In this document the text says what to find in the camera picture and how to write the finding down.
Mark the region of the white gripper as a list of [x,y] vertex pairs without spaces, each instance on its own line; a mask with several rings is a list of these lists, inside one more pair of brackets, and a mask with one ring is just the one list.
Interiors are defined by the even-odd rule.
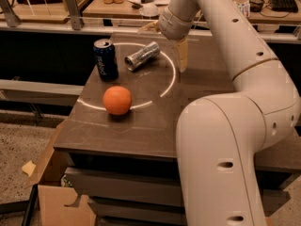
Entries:
[[184,39],[191,29],[194,19],[194,11],[192,9],[165,8],[159,20],[150,22],[138,29],[139,33],[161,33],[169,40],[176,40],[174,49],[179,60],[179,71],[183,73],[188,64],[188,42]]

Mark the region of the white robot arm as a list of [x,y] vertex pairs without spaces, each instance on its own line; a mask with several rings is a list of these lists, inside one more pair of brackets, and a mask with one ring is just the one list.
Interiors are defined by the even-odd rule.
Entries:
[[188,226],[266,226],[256,152],[285,138],[300,96],[275,53],[231,0],[171,0],[153,28],[183,42],[203,13],[233,93],[195,100],[181,113],[176,152]]

